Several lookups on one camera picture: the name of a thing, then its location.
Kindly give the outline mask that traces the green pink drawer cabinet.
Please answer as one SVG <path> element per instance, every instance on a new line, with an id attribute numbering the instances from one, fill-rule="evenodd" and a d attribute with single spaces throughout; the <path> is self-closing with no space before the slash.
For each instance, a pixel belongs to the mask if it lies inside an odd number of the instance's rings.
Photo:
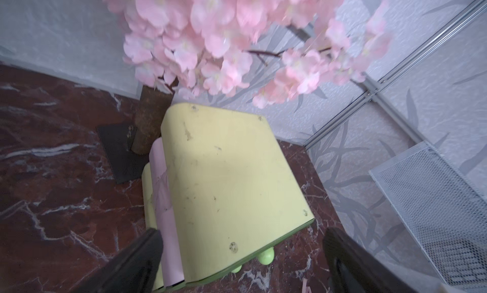
<path id="1" fill-rule="evenodd" d="M 154 292 L 208 284 L 314 222 L 267 120 L 178 103 L 142 172 L 145 223 L 162 236 Z"/>

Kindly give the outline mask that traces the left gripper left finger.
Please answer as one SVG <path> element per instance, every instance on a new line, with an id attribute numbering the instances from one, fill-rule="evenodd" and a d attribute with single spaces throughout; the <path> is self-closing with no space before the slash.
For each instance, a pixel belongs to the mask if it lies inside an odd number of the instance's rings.
<path id="1" fill-rule="evenodd" d="M 152 292 L 163 250 L 161 232 L 149 228 L 72 292 Z"/>

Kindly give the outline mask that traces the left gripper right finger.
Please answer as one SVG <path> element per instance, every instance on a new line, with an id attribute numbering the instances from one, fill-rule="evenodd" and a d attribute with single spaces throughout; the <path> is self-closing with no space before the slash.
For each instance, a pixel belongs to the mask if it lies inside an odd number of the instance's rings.
<path id="1" fill-rule="evenodd" d="M 332 292 L 415 292 L 340 228 L 327 228 L 322 246 Z"/>

